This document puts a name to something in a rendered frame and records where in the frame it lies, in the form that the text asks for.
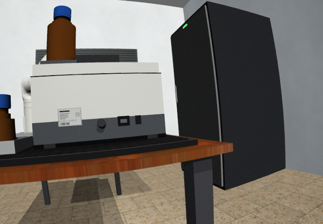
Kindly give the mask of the white and grey benchtop instrument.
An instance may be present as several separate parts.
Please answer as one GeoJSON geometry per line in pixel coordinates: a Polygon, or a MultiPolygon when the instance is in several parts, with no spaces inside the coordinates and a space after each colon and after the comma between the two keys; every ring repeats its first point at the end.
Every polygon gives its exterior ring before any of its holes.
{"type": "Polygon", "coordinates": [[[34,150],[166,137],[158,63],[119,55],[32,65],[31,112],[34,150]]]}

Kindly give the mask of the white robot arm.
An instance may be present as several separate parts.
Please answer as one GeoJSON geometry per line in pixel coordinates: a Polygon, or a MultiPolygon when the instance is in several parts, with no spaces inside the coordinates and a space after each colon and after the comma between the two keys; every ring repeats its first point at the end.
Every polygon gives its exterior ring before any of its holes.
{"type": "Polygon", "coordinates": [[[24,103],[23,127],[24,133],[32,131],[32,115],[31,115],[31,77],[23,78],[21,83],[22,99],[24,103]]]}

